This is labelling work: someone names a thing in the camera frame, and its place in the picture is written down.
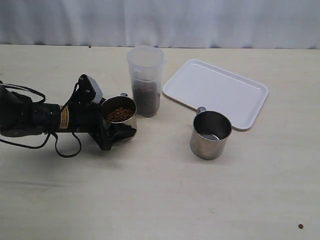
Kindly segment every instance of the white plastic tray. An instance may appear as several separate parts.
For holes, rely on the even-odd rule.
[[[187,61],[162,91],[195,110],[205,107],[225,115],[238,130],[251,128],[269,93],[257,81],[196,59]]]

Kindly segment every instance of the white table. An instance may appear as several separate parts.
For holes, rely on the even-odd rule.
[[[104,95],[131,85],[127,48],[0,45],[0,80],[64,104],[81,74]],[[195,112],[161,97],[127,143],[60,158],[0,144],[1,240],[315,240],[320,235],[320,51],[164,49],[165,83],[199,59],[269,88],[253,127],[233,131],[222,156],[197,158]],[[59,147],[76,149],[69,134]],[[37,145],[44,136],[16,140]]]

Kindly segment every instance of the white backdrop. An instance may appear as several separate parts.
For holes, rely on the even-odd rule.
[[[0,43],[320,49],[320,0],[0,0]]]

